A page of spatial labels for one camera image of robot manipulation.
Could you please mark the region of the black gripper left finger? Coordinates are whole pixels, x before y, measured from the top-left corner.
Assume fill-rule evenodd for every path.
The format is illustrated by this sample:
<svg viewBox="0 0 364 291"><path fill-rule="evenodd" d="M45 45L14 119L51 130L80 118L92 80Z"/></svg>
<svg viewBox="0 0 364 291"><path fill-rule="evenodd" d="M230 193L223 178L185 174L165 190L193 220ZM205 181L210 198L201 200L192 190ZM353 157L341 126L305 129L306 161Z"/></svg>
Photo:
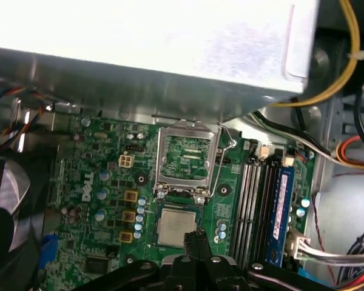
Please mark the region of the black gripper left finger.
<svg viewBox="0 0 364 291"><path fill-rule="evenodd" d="M158 266L138 260L78 287L78 290L197 290L198 232L184 234L184 253Z"/></svg>

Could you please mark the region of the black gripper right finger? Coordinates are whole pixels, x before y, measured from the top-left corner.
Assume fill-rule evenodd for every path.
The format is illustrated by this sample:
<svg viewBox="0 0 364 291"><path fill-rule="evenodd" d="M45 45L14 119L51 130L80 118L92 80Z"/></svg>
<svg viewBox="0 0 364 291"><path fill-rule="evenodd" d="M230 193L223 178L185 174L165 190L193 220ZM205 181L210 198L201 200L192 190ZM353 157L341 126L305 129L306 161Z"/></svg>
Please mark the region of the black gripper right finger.
<svg viewBox="0 0 364 291"><path fill-rule="evenodd" d="M292 271L252 263L240 267L226 255L214 254L205 229L195 231L198 290L332 290Z"/></svg>

